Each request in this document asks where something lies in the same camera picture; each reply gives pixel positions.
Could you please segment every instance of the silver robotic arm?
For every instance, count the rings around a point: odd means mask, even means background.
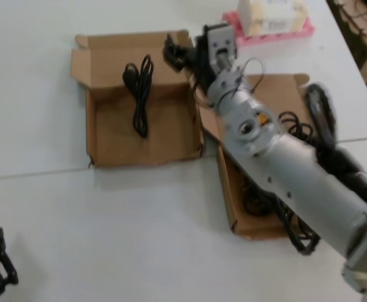
[[[289,135],[253,98],[252,86],[233,68],[237,49],[231,26],[206,26],[194,49],[178,47],[169,37],[164,56],[175,69],[188,67],[194,73],[208,105],[223,119],[225,151],[249,178],[275,193],[346,259],[342,275],[367,301],[367,173],[333,140],[326,141],[320,159],[316,147]],[[269,122],[262,124],[260,115]],[[352,167],[352,181],[349,175],[332,173],[333,162]]]

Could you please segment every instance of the black cord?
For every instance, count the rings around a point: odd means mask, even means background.
[[[128,90],[133,94],[136,101],[136,108],[133,114],[133,127],[142,137],[148,137],[148,121],[145,105],[151,90],[152,73],[154,63],[150,55],[146,55],[141,64],[140,72],[133,63],[126,65],[123,73],[123,81]]]

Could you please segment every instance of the cardboard box lid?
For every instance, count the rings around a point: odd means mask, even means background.
[[[249,75],[250,83],[256,83],[259,75]],[[302,86],[309,82],[307,74],[266,74],[257,87],[254,97],[265,104],[278,118],[283,111],[294,111],[303,123],[312,124],[307,107],[303,102]],[[197,98],[201,101],[204,95],[197,89]],[[216,116],[214,110],[200,106],[201,122],[204,129],[218,141],[224,132],[222,120]]]
[[[184,46],[191,46],[188,31],[137,33],[106,36],[76,36],[80,49],[72,51],[71,76],[90,89],[123,86],[122,75],[126,64],[140,69],[149,54],[154,62],[153,84],[180,84],[187,82],[184,72],[175,72],[164,61],[162,49],[167,34]]]
[[[350,30],[361,35],[367,44],[367,4],[363,0],[334,0],[340,7],[343,21],[347,22]]]

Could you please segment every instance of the cardboard box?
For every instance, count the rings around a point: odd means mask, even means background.
[[[367,82],[367,5],[363,0],[327,0],[327,3]]]
[[[76,36],[71,76],[88,88],[86,100],[87,153],[97,167],[158,165],[201,155],[203,133],[188,75],[177,73],[162,56],[166,32]],[[187,31],[172,33],[190,46]],[[133,128],[135,100],[122,75],[128,63],[140,69],[149,54],[154,62],[147,101],[149,136]]]
[[[237,12],[245,36],[298,33],[308,18],[303,0],[239,0]]]
[[[250,76],[251,83],[257,82],[258,75]],[[312,120],[302,98],[302,86],[309,81],[306,74],[265,75],[255,91],[255,97],[278,116],[283,111],[293,111],[300,121],[310,123]],[[200,108],[201,119],[205,129],[217,140],[221,140],[224,131],[223,123],[212,109]],[[250,240],[265,240],[287,237],[282,222],[275,214],[256,217],[248,214],[243,205],[242,172],[225,154],[222,147],[218,151],[218,167],[222,182],[225,207],[231,230]]]

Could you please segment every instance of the pink tray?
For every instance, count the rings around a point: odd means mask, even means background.
[[[240,21],[236,11],[229,11],[228,13],[224,13],[222,15],[222,19],[228,22],[228,24],[231,24],[235,27],[236,43],[238,47],[312,36],[315,32],[315,28],[310,22],[310,19],[307,18],[303,29],[298,33],[280,33],[278,35],[252,36],[248,38],[244,35],[242,25],[240,25]]]

